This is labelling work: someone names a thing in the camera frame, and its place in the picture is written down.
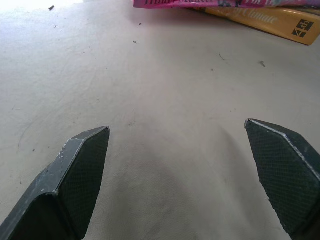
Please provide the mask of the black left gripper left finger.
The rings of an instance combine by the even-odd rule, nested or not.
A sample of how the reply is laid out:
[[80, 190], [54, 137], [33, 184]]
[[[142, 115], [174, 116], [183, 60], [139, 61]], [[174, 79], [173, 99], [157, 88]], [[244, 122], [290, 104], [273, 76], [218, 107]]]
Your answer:
[[0, 240], [83, 240], [101, 189], [110, 129], [70, 138], [0, 225]]

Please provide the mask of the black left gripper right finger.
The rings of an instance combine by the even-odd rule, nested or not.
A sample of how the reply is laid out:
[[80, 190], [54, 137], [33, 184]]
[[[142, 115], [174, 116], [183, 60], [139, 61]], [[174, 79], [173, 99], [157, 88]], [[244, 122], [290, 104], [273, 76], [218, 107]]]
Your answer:
[[299, 133], [245, 121], [259, 181], [291, 240], [320, 240], [320, 154]]

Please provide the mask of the yellow hardcover book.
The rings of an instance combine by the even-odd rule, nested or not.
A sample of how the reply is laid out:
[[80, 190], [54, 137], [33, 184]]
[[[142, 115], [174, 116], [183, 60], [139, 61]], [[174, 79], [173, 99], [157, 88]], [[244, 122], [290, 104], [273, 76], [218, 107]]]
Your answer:
[[320, 36], [320, 9], [304, 7], [196, 7], [195, 11], [227, 20], [307, 46]]

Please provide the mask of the pink paperback book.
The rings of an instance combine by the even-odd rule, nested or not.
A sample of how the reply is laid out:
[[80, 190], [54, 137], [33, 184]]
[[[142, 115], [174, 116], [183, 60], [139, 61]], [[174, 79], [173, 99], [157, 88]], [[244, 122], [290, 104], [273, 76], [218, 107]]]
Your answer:
[[320, 0], [132, 0], [133, 7], [141, 9], [164, 8], [320, 8]]

